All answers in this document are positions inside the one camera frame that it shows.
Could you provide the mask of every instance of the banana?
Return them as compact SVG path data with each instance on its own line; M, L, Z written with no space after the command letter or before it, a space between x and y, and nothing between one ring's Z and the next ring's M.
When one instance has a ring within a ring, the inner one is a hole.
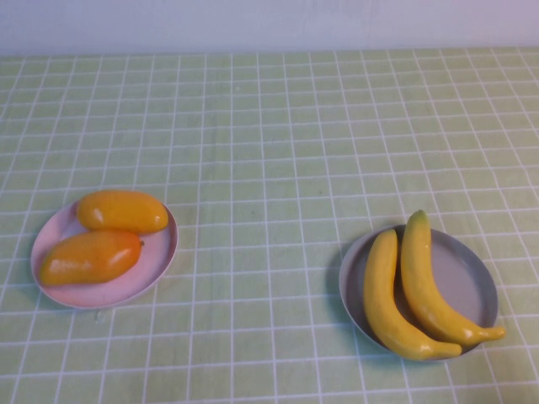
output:
M395 304L393 283L397 271L397 233L380 233L367 259L363 304L372 331L394 353L412 360L452 358L462 352L460 345L429 338L406 321Z
M404 295L419 323L434 338L462 346L503 338L503 327L482 328L446 303L432 273L431 243L429 218L418 210L404 230L401 276Z

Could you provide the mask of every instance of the gray plate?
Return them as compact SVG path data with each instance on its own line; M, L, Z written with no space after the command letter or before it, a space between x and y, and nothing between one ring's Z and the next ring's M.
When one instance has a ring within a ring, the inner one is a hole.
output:
M384 227L358 239L344 257L339 274L340 296L355 325L374 343L388 350L376 337L363 308L363 280L369 251L376 236L395 229L400 248L404 225ZM432 267L436 285L447 303L482 327L491 327L498 315L498 295L488 269L481 259L457 239L441 231L432 231ZM401 314L417 328L428 333L411 314L400 286L400 268L395 277L395 301ZM476 348L468 347L462 354Z

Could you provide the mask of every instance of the pink plate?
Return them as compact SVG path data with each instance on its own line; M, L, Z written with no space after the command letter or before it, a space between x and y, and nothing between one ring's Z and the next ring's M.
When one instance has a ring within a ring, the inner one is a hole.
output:
M109 307L135 299L152 287L166 272L178 245L176 220L168 208L168 226L142 236L144 247L136 265L116 279L103 284L44 286L38 273L49 250L60 240L87 231L77 219L77 202L64 206L43 226L32 247L32 275L41 291L54 301L78 309Z

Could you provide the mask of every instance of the yellow mango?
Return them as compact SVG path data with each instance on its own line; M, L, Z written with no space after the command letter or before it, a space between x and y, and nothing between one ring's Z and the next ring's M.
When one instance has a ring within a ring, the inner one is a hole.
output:
M142 241L130 231L91 231L58 242L40 267L40 282L98 284L127 272L141 256Z
M139 191L105 189L81 198L77 218L89 230L161 231L168 224L164 205Z

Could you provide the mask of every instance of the fake fruit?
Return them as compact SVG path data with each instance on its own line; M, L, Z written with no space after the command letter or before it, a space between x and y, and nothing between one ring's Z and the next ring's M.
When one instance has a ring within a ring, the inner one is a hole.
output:
M407 359L460 355L459 345L429 338L398 311L393 295L397 255L397 233L393 229L380 233L369 252L363 287L363 305L372 331L389 349Z
M45 286L108 282L136 264L141 247L138 235L129 231L91 231L68 237L46 255L40 281Z
M105 189L81 198L77 218L89 230L161 231L168 224L159 200L139 191Z
M418 210L404 230L401 276L406 300L421 325L433 337L463 346L503 338L503 327L482 328L446 303L432 273L431 243L429 218Z

